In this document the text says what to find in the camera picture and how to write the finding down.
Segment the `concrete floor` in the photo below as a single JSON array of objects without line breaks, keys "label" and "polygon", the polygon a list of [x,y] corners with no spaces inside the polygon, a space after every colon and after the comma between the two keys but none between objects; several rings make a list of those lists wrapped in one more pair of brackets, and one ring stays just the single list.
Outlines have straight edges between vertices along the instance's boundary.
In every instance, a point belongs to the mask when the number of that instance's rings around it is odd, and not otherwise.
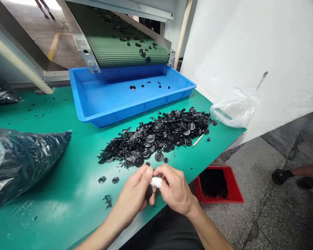
[{"label": "concrete floor", "polygon": [[[55,0],[46,0],[51,13],[56,18],[55,20],[52,20],[47,10],[43,8],[50,17],[50,19],[46,19],[43,12],[37,6],[34,6],[34,0],[14,0],[13,2],[2,0],[2,3],[45,55],[49,55],[51,45],[55,43],[53,62],[65,68],[86,66],[78,52],[63,12],[61,9],[51,9],[51,6],[58,5]],[[54,39],[57,33],[59,34],[59,38],[56,42]]]},{"label": "concrete floor", "polygon": [[221,155],[233,168],[244,204],[203,205],[236,249],[313,249],[313,189],[271,173],[313,163],[313,113]]}]

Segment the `blue plastic tray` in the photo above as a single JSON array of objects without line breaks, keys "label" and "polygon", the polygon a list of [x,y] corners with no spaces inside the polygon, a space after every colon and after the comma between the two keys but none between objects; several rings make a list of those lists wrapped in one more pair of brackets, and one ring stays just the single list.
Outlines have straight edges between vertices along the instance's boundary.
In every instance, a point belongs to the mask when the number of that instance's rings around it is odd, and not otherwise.
[{"label": "blue plastic tray", "polygon": [[79,120],[97,127],[184,98],[197,86],[167,65],[108,68],[99,74],[72,68],[69,74]]}]

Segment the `foot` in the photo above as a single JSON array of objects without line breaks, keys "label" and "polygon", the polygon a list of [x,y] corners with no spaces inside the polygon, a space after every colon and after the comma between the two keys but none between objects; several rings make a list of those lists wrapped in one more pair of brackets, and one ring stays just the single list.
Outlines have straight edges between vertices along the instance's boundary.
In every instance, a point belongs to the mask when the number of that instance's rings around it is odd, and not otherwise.
[{"label": "foot", "polygon": [[50,14],[51,18],[54,20],[55,17],[51,14],[51,12],[49,12],[49,14]]},{"label": "foot", "polygon": [[302,189],[312,189],[313,188],[313,177],[303,177],[297,180],[298,187]]},{"label": "foot", "polygon": [[276,184],[282,185],[288,178],[291,177],[291,174],[289,170],[276,169],[272,173],[271,177]]}]

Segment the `black plastic bag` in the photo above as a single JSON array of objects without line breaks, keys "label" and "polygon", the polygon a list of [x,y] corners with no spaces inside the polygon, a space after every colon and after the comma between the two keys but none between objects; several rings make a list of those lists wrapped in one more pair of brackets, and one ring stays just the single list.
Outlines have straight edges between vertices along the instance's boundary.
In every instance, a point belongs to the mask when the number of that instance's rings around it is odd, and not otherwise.
[{"label": "black plastic bag", "polygon": [[53,167],[71,134],[20,133],[0,128],[0,143],[5,148],[0,165],[0,207],[30,189]]},{"label": "black plastic bag", "polygon": [[10,87],[10,85],[0,78],[0,105],[6,103],[17,103],[22,98]]}]

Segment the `hand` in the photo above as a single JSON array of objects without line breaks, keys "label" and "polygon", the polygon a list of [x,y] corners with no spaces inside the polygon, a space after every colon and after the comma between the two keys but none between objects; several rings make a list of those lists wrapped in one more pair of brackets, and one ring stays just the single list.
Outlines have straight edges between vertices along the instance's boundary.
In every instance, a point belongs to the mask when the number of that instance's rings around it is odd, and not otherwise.
[{"label": "hand", "polygon": [[162,175],[160,192],[163,200],[172,210],[187,215],[193,206],[198,204],[184,178],[183,171],[162,164],[154,171],[154,175]]},{"label": "hand", "polygon": [[[145,193],[152,177],[153,169],[148,165],[141,166],[133,173],[125,183],[107,220],[122,225],[123,229],[127,228],[147,206]],[[151,205],[154,205],[154,199],[155,194],[150,198]]]}]

